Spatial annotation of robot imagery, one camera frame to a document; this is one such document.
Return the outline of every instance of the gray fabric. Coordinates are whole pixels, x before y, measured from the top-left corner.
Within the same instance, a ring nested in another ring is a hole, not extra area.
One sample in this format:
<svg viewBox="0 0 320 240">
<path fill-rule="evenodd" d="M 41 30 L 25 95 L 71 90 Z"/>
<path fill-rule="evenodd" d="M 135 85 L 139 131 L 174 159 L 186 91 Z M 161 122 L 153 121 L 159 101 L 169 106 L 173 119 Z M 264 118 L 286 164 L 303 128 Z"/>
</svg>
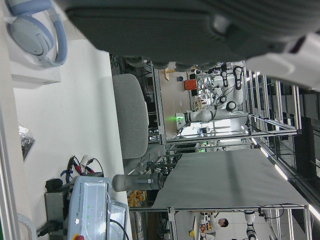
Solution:
<svg viewBox="0 0 320 240">
<path fill-rule="evenodd" d="M 307 201 L 259 149 L 182 155 L 153 208 L 258 207 Z"/>
<path fill-rule="evenodd" d="M 142 90 L 132 74 L 112 77 L 123 159 L 140 158 L 148 147 L 148 113 Z"/>
<path fill-rule="evenodd" d="M 314 0 L 55 2 L 99 50 L 190 67 L 292 49 L 283 43 L 316 32 L 320 22 Z M 220 34 L 229 22 L 226 34 Z"/>
</svg>

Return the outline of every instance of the red emergency button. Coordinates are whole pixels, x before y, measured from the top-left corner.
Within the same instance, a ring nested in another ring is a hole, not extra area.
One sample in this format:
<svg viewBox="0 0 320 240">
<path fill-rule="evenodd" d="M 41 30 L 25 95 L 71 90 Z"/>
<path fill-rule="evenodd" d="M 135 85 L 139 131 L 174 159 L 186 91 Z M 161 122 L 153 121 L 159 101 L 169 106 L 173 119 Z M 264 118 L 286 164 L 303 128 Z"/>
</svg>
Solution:
<svg viewBox="0 0 320 240">
<path fill-rule="evenodd" d="M 75 237 L 74 240 L 85 240 L 85 237 L 82 236 L 82 235 L 78 235 L 78 236 Z"/>
</svg>

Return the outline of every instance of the floor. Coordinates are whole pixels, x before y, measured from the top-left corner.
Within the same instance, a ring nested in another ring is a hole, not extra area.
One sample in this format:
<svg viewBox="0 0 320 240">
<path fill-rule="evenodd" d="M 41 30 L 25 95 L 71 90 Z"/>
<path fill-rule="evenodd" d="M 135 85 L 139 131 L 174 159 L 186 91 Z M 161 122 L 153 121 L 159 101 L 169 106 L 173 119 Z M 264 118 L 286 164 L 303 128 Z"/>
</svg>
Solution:
<svg viewBox="0 0 320 240">
<path fill-rule="evenodd" d="M 174 69 L 174 64 L 170 63 L 168 69 Z M 186 72 L 173 72 L 169 73 L 169 80 L 166 80 L 165 71 L 159 70 L 164 128 L 167 139 L 172 139 L 177 135 L 176 113 L 185 113 L 191 109 L 189 91 L 185 90 L 183 81 L 177 81 L 179 76 L 182 76 L 183 80 L 188 79 Z"/>
</svg>

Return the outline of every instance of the headphone ear cup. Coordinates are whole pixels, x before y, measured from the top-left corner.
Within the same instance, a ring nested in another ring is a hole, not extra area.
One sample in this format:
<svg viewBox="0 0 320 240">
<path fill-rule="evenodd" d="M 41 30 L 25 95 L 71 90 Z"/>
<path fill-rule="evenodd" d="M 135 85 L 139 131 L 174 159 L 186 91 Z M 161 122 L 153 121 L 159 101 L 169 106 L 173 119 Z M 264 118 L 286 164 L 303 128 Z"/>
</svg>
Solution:
<svg viewBox="0 0 320 240">
<path fill-rule="evenodd" d="M 31 16 L 18 17 L 9 30 L 20 47 L 32 55 L 45 56 L 54 46 L 54 38 L 49 30 Z"/>
</svg>

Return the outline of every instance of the plastic bag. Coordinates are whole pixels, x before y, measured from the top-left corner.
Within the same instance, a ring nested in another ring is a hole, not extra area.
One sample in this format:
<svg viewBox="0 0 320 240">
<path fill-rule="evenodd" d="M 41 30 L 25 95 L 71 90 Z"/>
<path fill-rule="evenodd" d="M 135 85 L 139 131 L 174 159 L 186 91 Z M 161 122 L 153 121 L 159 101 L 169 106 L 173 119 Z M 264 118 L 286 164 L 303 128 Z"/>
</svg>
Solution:
<svg viewBox="0 0 320 240">
<path fill-rule="evenodd" d="M 21 141 L 22 156 L 23 160 L 25 160 L 35 142 L 35 139 L 30 130 L 21 125 L 19 125 L 19 135 Z"/>
</svg>

